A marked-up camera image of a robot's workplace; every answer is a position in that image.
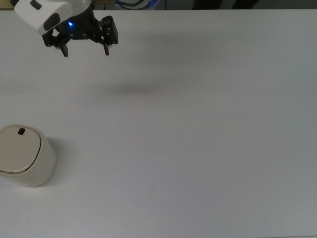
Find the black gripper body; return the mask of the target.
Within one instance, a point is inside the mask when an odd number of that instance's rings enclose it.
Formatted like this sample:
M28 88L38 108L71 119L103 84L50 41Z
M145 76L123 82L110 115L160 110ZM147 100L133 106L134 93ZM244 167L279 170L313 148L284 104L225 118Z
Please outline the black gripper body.
M84 35L92 40L101 39L101 30L92 7L57 25L57 31L78 39L83 39Z

